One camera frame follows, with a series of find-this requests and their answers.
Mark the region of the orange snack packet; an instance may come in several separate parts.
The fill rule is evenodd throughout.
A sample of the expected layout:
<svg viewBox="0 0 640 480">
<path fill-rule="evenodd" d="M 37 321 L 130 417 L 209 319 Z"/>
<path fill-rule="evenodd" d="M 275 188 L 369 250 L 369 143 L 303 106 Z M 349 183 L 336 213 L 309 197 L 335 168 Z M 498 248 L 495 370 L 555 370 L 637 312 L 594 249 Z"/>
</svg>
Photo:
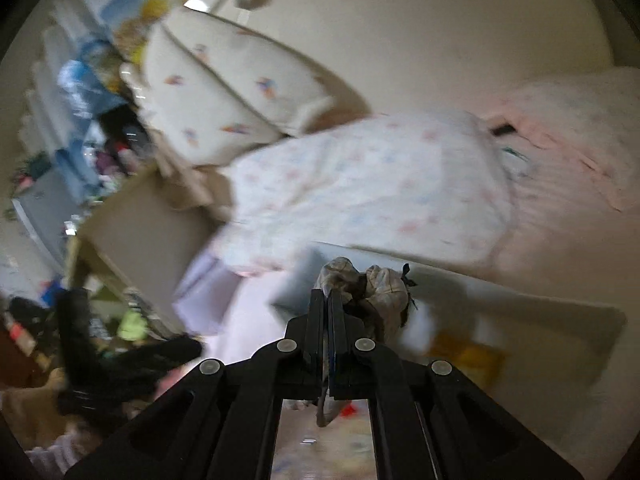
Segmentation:
<svg viewBox="0 0 640 480">
<path fill-rule="evenodd" d="M 498 382 L 508 357 L 500 349 L 448 332 L 434 337 L 427 355 L 448 361 L 486 391 Z"/>
</svg>

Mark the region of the grey fabric storage bin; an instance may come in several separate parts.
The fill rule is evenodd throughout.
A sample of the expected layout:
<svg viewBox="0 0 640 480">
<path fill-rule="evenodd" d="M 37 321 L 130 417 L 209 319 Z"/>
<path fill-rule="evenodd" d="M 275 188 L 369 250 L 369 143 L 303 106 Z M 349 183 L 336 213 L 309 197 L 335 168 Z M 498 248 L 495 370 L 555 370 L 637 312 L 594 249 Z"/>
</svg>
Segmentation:
<svg viewBox="0 0 640 480">
<path fill-rule="evenodd" d="M 522 294 L 421 263 L 410 266 L 409 276 L 416 303 L 392 348 L 420 359 L 447 334 L 505 351 L 500 393 L 526 382 L 590 387 L 626 324 L 616 307 Z"/>
</svg>

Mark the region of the plaid grey cap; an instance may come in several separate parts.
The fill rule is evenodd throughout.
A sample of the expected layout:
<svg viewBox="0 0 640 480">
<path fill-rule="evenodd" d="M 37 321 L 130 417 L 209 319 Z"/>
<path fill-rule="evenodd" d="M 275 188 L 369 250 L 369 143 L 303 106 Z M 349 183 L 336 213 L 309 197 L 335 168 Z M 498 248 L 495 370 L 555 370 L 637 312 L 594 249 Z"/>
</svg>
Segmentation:
<svg viewBox="0 0 640 480">
<path fill-rule="evenodd" d="M 413 304 L 410 266 L 397 271 L 370 266 L 358 271 L 345 257 L 322 266 L 314 294 L 320 301 L 321 378 L 316 424 L 329 426 L 355 400 L 374 395 L 374 352 L 396 338 Z"/>
</svg>

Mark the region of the red snack packet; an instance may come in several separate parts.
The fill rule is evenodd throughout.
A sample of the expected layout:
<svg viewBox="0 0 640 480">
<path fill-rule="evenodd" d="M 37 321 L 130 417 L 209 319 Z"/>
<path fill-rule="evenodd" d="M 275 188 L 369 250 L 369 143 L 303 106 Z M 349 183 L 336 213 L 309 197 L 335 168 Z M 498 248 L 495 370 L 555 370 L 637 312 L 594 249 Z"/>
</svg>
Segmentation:
<svg viewBox="0 0 640 480">
<path fill-rule="evenodd" d="M 341 409 L 340 415 L 342 417 L 350 417 L 358 414 L 358 408 L 354 407 L 354 404 L 348 404 Z"/>
</svg>

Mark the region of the lavender folded blanket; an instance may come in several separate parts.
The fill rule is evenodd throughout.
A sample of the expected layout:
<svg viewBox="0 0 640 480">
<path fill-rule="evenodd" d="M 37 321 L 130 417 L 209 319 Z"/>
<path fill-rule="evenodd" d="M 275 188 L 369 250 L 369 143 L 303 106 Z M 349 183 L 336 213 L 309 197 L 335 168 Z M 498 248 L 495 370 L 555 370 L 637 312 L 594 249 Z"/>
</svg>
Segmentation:
<svg viewBox="0 0 640 480">
<path fill-rule="evenodd" d="M 190 334 L 215 335 L 242 278 L 207 249 L 186 268 L 171 307 Z"/>
</svg>

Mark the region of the wooden bedside shelf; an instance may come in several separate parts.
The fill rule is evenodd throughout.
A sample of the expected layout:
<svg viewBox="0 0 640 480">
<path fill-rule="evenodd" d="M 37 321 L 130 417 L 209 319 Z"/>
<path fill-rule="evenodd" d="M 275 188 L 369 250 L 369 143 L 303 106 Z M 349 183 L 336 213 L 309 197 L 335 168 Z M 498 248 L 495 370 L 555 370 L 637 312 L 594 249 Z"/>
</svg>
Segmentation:
<svg viewBox="0 0 640 480">
<path fill-rule="evenodd" d="M 160 170 L 146 165 L 94 208 L 68 241 L 66 285 L 84 287 L 93 276 L 121 300 L 132 289 L 163 333 L 180 334 L 172 293 L 214 229 L 204 210 L 172 208 Z"/>
</svg>

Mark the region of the beige handbag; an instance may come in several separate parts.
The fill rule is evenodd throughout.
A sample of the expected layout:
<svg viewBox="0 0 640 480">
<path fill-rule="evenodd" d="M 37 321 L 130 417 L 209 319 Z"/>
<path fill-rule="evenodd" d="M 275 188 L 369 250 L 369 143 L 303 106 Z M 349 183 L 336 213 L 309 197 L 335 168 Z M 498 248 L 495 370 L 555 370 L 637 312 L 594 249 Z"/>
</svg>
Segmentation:
<svg viewBox="0 0 640 480">
<path fill-rule="evenodd" d="M 203 208 L 215 220 L 232 216 L 231 185 L 217 167 L 191 166 L 168 144 L 163 133 L 151 130 L 154 157 L 163 179 L 162 189 L 175 210 Z"/>
</svg>

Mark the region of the floral white duvet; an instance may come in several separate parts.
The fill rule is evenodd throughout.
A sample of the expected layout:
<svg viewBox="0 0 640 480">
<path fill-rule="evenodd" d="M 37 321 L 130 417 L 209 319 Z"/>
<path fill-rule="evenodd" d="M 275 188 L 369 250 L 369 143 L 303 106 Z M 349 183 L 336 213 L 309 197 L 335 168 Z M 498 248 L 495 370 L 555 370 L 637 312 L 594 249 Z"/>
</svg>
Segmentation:
<svg viewBox="0 0 640 480">
<path fill-rule="evenodd" d="M 212 243 L 232 270 L 290 268 L 314 243 L 469 269 L 513 226 L 486 124 L 463 110 L 378 116 L 235 159 L 230 220 Z"/>
</svg>

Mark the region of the white power bank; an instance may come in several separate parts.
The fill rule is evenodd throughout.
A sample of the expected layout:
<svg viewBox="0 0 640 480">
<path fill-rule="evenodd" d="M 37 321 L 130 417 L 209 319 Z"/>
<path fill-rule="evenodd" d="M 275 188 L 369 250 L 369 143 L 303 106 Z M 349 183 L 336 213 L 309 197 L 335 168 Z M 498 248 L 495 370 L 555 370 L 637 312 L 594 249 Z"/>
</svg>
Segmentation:
<svg viewBox="0 0 640 480">
<path fill-rule="evenodd" d="M 527 156 L 508 146 L 500 148 L 500 160 L 512 181 L 528 178 L 534 168 Z"/>
</svg>

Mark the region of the ice cream print pillow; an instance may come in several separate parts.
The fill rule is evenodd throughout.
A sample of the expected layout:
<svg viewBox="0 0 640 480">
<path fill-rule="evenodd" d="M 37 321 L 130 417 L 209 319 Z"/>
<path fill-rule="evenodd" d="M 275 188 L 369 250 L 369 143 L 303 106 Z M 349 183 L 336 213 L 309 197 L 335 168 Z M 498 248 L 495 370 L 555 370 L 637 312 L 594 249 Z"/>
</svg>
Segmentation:
<svg viewBox="0 0 640 480">
<path fill-rule="evenodd" d="M 298 55 L 189 8 L 151 28 L 141 69 L 145 119 L 190 166 L 226 166 L 282 136 L 303 136 L 334 105 Z"/>
</svg>

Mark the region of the pink ruffled floral pillow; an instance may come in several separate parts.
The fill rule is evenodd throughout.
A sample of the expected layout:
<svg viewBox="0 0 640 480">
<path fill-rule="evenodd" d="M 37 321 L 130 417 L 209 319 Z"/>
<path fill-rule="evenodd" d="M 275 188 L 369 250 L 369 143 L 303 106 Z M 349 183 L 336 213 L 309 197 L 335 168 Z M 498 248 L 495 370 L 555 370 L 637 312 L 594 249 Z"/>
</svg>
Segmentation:
<svg viewBox="0 0 640 480">
<path fill-rule="evenodd" d="M 639 70 L 557 76 L 507 93 L 496 114 L 531 144 L 588 169 L 616 210 L 639 207 Z"/>
</svg>

